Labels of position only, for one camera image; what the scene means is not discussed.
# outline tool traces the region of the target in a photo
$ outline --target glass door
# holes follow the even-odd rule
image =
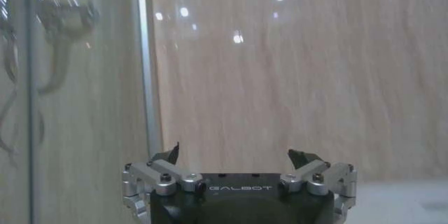
[[[29,0],[0,0],[0,223],[31,223]]]

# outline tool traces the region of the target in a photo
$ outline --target glass panel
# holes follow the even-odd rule
[[[27,224],[30,93],[26,0],[0,0],[0,223]]]
[[[138,0],[37,0],[37,222],[131,223],[122,169],[146,160]]]

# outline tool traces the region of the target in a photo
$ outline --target white surface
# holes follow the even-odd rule
[[[448,179],[361,185],[347,224],[448,224]]]

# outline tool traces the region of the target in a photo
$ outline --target wooden wall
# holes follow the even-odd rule
[[[448,0],[154,11],[165,143],[181,141],[185,166],[283,172],[295,148],[354,163],[362,180],[448,175]]]

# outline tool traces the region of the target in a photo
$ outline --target silver metal bracket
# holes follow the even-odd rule
[[[178,184],[189,192],[205,188],[203,175],[181,169],[166,160],[129,164],[123,171],[123,203],[133,209],[141,223],[151,223],[149,196],[157,193],[170,196],[177,193]]]
[[[282,174],[281,184],[289,193],[301,191],[303,185],[317,196],[334,192],[335,200],[334,223],[343,224],[347,212],[357,204],[358,171],[350,164],[338,163],[330,166],[322,160],[314,160],[291,174]]]

